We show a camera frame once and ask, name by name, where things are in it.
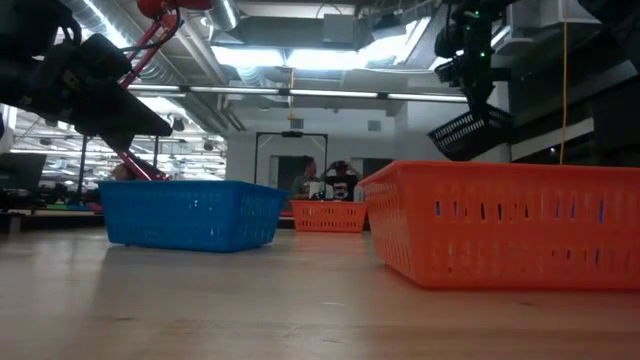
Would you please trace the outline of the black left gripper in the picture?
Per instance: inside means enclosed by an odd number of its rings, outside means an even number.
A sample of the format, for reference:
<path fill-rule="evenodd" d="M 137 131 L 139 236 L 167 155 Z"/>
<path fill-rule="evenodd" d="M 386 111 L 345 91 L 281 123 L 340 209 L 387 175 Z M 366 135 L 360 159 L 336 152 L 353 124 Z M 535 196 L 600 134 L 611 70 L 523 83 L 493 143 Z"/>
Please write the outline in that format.
<path fill-rule="evenodd" d="M 54 49 L 21 71 L 14 105 L 48 119 L 68 120 L 84 135 L 99 135 L 114 151 L 128 151 L 135 135 L 169 136 L 172 127 L 117 85 L 118 61 L 81 49 Z"/>

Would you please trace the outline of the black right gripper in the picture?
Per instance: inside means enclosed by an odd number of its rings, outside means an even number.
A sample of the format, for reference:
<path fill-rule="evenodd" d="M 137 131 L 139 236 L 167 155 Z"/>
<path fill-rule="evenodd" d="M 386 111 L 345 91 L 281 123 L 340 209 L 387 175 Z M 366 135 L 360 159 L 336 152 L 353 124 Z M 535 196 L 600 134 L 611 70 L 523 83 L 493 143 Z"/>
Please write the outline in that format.
<path fill-rule="evenodd" d="M 512 71 L 506 67 L 493 67 L 490 55 L 461 55 L 435 68 L 441 83 L 458 88 L 468 102 L 475 122 L 488 122 L 490 106 L 487 102 L 495 82 L 508 82 Z"/>

